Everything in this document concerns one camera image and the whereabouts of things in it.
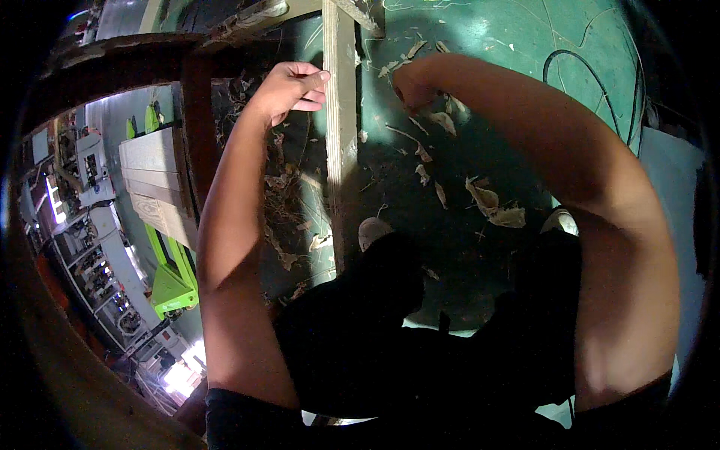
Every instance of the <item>green floor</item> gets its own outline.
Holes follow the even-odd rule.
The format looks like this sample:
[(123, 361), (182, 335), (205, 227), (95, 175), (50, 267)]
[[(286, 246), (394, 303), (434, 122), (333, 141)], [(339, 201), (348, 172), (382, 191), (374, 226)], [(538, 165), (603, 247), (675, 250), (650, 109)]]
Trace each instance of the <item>green floor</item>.
[[(496, 295), (513, 288), (513, 254), (534, 239), (545, 215), (552, 208), (551, 196), (534, 175), (523, 156), (509, 148), (502, 137), (475, 114), (451, 116), (457, 137), (450, 137), (426, 118), (417, 120), (429, 132), (425, 135), (410, 120), (386, 78), (379, 69), (390, 61), (401, 60), (418, 38), (428, 43), (417, 57), (436, 52), (442, 40), (450, 51), (478, 57), (511, 68), (537, 79), (547, 56), (565, 48), (584, 57), (606, 85), (627, 139), (635, 85), (636, 55), (615, 1), (583, 0), (463, 0), (447, 1), (387, 0), (386, 38), (370, 40), (365, 32), (356, 49), (362, 64), (357, 69), (359, 108), (358, 130), (367, 133), (359, 144), (359, 164), (363, 169), (360, 217), (377, 215), (398, 230), (411, 234), (420, 244), (426, 266), (439, 281), (426, 279), (423, 309), (411, 319), (436, 325), (440, 310), (451, 317), (451, 329), (480, 327), (493, 311)], [(382, 7), (377, 2), (376, 8)], [(322, 65), (322, 19), (305, 17), (286, 22), (276, 59), (295, 58)], [(608, 125), (613, 121), (600, 88), (587, 68), (568, 55), (552, 63), (549, 84), (564, 89)], [(439, 100), (433, 111), (444, 111)], [(284, 134), (285, 160), (325, 183), (325, 113), (293, 112), (287, 126), (275, 131)], [(433, 184), (420, 185), (415, 167), (416, 144), (385, 128), (391, 125), (422, 142), (432, 155), (426, 168), (443, 187), (449, 209), (443, 210)], [(632, 145), (636, 148), (638, 139)], [(404, 156), (399, 149), (408, 152)], [(269, 173), (277, 175), (276, 152), (271, 146)], [(517, 202), (527, 212), (528, 225), (521, 229), (486, 224), (477, 208), (469, 208), (472, 198), (464, 188), (466, 176), (488, 177), (489, 189), (497, 192), (501, 203)], [(332, 251), (307, 252), (307, 243), (316, 233), (325, 235), (327, 212), (322, 193), (307, 183), (299, 183), (298, 211), (310, 220), (309, 230), (298, 232), (289, 223), (274, 224), (284, 251), (296, 253), (300, 260), (292, 270), (282, 269), (277, 253), (270, 249), (265, 258), (264, 285), (269, 296), (292, 293), (300, 282), (312, 286), (334, 276)], [(478, 232), (484, 237), (479, 240)]]

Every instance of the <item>shoe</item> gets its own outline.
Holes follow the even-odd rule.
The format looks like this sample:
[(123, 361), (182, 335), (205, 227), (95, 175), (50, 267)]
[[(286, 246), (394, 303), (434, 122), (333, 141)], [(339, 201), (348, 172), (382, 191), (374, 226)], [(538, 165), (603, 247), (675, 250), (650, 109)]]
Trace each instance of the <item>shoe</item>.
[(560, 231), (565, 231), (574, 236), (579, 236), (580, 231), (577, 229), (577, 224), (572, 215), (565, 208), (557, 208), (550, 214), (545, 223), (540, 229), (540, 234), (557, 228)]
[(390, 233), (392, 233), (392, 227), (386, 222), (383, 222), (377, 217), (368, 217), (363, 220), (358, 227), (358, 242), (360, 242), (360, 250), (367, 250), (370, 244)]

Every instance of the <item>fingers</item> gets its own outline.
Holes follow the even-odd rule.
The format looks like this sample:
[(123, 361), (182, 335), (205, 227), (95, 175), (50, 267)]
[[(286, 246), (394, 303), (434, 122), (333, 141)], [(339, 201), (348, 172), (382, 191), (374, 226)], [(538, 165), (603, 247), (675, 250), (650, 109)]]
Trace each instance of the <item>fingers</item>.
[(296, 111), (320, 111), (322, 108), (322, 104), (311, 102), (309, 100), (299, 100), (292, 107), (292, 109), (295, 109)]
[(307, 94), (302, 96), (303, 99), (310, 100), (317, 103), (325, 103), (325, 94), (320, 91), (309, 91)]

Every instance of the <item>wire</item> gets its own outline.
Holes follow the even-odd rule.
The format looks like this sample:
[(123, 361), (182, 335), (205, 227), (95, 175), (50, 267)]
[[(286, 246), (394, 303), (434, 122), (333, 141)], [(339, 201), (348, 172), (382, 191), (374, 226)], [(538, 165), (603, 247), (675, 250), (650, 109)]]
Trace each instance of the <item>wire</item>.
[(593, 69), (593, 67), (592, 67), (582, 56), (578, 55), (578, 54), (575, 53), (575, 52), (572, 52), (572, 51), (570, 51), (570, 50), (565, 50), (565, 49), (555, 50), (553, 53), (550, 53), (550, 56), (547, 57), (547, 59), (545, 60), (545, 65), (544, 65), (543, 68), (542, 68), (542, 81), (543, 81), (543, 83), (548, 84), (548, 82), (547, 82), (547, 72), (548, 72), (548, 70), (550, 69), (550, 63), (551, 63), (552, 60), (554, 60), (558, 55), (561, 55), (561, 54), (563, 54), (563, 53), (566, 53), (566, 54), (568, 54), (568, 55), (571, 55), (571, 56), (576, 57), (578, 60), (580, 60), (581, 63), (585, 64), (585, 67), (587, 67), (588, 70), (590, 71), (590, 73), (593, 75), (593, 77), (595, 77), (595, 81), (598, 82), (598, 85), (600, 86), (600, 90), (603, 92), (603, 96), (605, 97), (605, 101), (608, 102), (608, 108), (610, 108), (610, 113), (611, 113), (611, 115), (613, 116), (613, 123), (615, 124), (615, 132), (618, 133), (618, 136), (620, 136), (621, 139), (622, 139), (622, 134), (620, 133), (620, 126), (618, 125), (618, 117), (617, 117), (617, 114), (615, 114), (615, 109), (613, 108), (613, 104), (612, 104), (612, 102), (610, 101), (610, 97), (609, 97), (609, 95), (608, 95), (608, 90), (605, 89), (605, 85), (603, 84), (602, 81), (600, 81), (600, 77), (598, 76), (598, 74), (595, 73), (595, 70)]

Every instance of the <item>forearm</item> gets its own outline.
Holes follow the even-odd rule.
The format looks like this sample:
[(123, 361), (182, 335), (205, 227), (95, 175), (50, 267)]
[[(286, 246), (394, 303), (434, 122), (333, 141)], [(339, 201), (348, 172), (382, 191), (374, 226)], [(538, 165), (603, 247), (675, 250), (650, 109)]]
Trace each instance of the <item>forearm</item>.
[(262, 240), (269, 126), (248, 106), (228, 138), (200, 220), (198, 276), (206, 289), (217, 288)]
[(615, 222), (622, 209), (654, 196), (639, 162), (618, 136), (571, 97), (475, 58), (450, 53), (433, 58), (428, 65), (432, 83), (522, 150), (562, 203)]

